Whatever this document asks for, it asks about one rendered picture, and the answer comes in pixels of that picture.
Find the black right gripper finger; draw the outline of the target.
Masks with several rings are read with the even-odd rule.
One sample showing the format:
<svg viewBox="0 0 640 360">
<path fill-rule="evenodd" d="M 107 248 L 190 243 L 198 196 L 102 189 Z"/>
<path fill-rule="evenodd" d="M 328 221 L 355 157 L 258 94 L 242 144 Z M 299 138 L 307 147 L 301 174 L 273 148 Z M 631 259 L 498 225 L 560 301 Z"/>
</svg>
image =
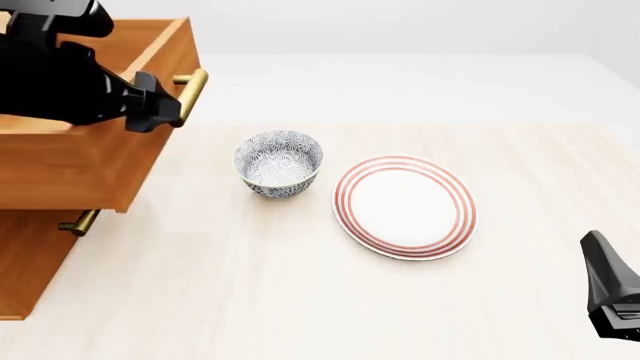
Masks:
<svg viewBox="0 0 640 360">
<path fill-rule="evenodd" d="M 616 304 L 623 304 L 624 309 L 631 304 L 640 306 L 640 275 L 621 259 L 605 236 L 591 230 L 580 245 L 587 272 L 587 311 Z"/>
</svg>

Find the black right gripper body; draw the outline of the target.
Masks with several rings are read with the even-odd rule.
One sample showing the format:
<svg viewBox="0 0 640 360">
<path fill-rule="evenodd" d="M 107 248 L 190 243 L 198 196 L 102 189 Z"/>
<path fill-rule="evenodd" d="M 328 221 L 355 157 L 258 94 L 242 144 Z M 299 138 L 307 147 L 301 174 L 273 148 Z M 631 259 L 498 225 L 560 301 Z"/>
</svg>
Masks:
<svg viewBox="0 0 640 360">
<path fill-rule="evenodd" d="M 588 302 L 588 317 L 600 338 L 640 342 L 640 296 Z"/>
</svg>

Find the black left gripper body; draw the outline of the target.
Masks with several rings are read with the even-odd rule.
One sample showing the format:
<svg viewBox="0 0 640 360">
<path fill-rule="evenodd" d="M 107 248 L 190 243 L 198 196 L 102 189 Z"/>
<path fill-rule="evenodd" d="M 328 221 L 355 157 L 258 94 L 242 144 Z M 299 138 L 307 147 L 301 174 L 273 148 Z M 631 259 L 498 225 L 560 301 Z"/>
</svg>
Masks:
<svg viewBox="0 0 640 360">
<path fill-rule="evenodd" d="M 101 95 L 100 120 L 140 113 L 140 89 L 111 71 L 103 71 L 105 90 Z"/>
</svg>

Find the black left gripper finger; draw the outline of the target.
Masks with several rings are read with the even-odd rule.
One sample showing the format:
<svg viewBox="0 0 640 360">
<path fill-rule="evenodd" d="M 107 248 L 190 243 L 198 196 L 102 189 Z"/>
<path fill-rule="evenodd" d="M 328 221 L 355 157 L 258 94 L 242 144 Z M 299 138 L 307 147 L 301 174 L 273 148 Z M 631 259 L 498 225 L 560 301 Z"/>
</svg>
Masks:
<svg viewBox="0 0 640 360">
<path fill-rule="evenodd" d="M 135 133 L 150 133 L 160 125 L 170 125 L 173 128 L 180 128 L 183 119 L 179 113 L 161 112 L 151 113 L 128 113 L 125 116 L 125 130 Z"/>
<path fill-rule="evenodd" d="M 146 113 L 180 112 L 180 102 L 163 89 L 154 75 L 137 71 L 134 78 L 134 86 L 143 91 L 142 109 Z"/>
</svg>

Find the wooden cabinet drawer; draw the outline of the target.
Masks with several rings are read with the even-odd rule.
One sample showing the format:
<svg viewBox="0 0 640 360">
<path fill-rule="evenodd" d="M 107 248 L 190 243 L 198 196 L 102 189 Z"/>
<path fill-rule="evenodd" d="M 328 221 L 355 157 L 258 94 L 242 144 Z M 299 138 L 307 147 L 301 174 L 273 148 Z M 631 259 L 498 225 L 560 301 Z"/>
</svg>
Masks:
<svg viewBox="0 0 640 360">
<path fill-rule="evenodd" d="M 106 38 L 59 35 L 91 47 L 98 62 L 125 80 L 153 74 L 178 96 L 174 77 L 200 67 L 186 17 L 116 20 Z M 64 122 L 0 115 L 0 209 L 126 212 L 174 128 L 126 131 L 124 119 L 73 127 Z"/>
</svg>

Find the wooden cabinet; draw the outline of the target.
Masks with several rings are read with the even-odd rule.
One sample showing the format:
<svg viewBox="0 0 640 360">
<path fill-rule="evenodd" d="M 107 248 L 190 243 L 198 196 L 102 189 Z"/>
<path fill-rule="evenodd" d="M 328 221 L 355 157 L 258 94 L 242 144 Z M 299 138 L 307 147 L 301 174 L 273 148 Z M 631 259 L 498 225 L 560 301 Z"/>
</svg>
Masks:
<svg viewBox="0 0 640 360">
<path fill-rule="evenodd" d="M 0 320 L 24 320 L 79 237 L 57 230 L 81 210 L 0 210 Z"/>
</svg>

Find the blue patterned bowl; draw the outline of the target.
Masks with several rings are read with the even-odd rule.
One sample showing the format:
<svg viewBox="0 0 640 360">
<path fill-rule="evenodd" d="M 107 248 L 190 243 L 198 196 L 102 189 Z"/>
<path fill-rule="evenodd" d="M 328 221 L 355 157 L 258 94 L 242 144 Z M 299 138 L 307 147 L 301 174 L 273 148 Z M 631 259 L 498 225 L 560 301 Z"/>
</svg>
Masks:
<svg viewBox="0 0 640 360">
<path fill-rule="evenodd" d="M 313 137 L 292 130 L 264 131 L 234 151 L 232 164 L 245 185 L 263 197 L 284 199 L 316 179 L 323 149 Z"/>
</svg>

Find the white plate with red rings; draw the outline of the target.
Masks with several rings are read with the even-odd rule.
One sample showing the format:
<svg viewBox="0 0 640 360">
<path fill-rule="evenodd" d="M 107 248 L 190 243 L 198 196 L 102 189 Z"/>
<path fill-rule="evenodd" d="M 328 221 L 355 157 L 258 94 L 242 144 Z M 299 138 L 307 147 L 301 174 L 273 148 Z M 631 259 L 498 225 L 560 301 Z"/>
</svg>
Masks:
<svg viewBox="0 0 640 360">
<path fill-rule="evenodd" d="M 465 248 L 479 226 L 465 182 L 413 155 L 379 155 L 351 165 L 338 178 L 331 205 L 352 239 L 399 260 L 448 257 Z"/>
</svg>

